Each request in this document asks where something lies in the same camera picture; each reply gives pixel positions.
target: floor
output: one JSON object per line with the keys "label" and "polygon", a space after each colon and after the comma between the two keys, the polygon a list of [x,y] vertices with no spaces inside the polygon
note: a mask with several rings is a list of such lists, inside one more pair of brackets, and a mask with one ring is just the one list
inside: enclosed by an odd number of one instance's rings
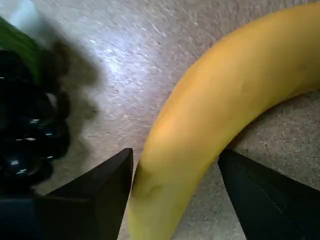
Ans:
{"label": "floor", "polygon": [[[0,0],[8,17],[18,0]],[[161,106],[184,71],[222,36],[279,9],[314,0],[34,0],[72,49],[63,79],[72,146],[47,193],[125,147],[139,160]],[[320,190],[320,92],[263,114],[233,143],[240,153]],[[126,222],[119,240],[128,240]],[[244,240],[213,164],[175,240]]]}

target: white object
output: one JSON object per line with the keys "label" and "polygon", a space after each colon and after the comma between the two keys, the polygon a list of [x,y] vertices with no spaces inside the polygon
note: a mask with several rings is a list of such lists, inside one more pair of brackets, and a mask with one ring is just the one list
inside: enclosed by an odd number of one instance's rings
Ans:
{"label": "white object", "polygon": [[21,0],[8,22],[44,48],[51,48],[57,40],[52,27],[41,16],[31,0]]}

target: yellow banana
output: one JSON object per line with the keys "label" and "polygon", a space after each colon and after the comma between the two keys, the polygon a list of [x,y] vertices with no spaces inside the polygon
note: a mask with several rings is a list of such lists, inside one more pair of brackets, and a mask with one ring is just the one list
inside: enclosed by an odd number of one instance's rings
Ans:
{"label": "yellow banana", "polygon": [[226,145],[267,109],[320,87],[319,26],[320,3],[267,15],[224,37],[186,71],[135,174],[128,206],[133,240],[169,240]]}

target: banana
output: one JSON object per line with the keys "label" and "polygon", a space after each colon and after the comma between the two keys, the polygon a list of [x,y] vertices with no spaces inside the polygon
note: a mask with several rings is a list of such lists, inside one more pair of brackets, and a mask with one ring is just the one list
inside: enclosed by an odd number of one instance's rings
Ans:
{"label": "banana", "polygon": [[128,205],[133,240],[169,240],[227,144],[267,109],[320,87],[319,26],[320,3],[264,16],[224,37],[186,71],[137,167]]}

